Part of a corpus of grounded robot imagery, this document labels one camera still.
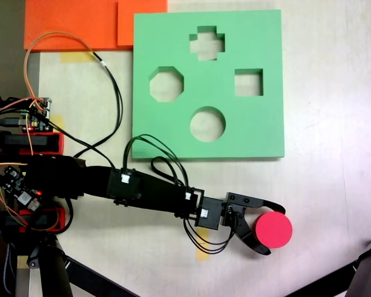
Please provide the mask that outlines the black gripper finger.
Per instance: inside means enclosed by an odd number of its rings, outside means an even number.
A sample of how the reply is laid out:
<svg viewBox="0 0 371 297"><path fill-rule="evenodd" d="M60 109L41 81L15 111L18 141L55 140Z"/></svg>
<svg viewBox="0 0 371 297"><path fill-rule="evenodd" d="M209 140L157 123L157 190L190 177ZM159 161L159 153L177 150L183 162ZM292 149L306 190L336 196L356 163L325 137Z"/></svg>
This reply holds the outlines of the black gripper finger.
<svg viewBox="0 0 371 297"><path fill-rule="evenodd" d="M261 204L262 204L262 207L268 207L269 209L271 209L275 212L282 213L283 215L286 214L285 208L282 205L277 204L276 202L272 202L272 201L269 201L269 200L263 200L262 199Z"/></svg>
<svg viewBox="0 0 371 297"><path fill-rule="evenodd" d="M248 225L243 214L235 212L236 215L236 226L234 227L235 234L237 237L254 252L263 256L268 256L271 251L268 247L262 244L257 237L254 235L251 227Z"/></svg>

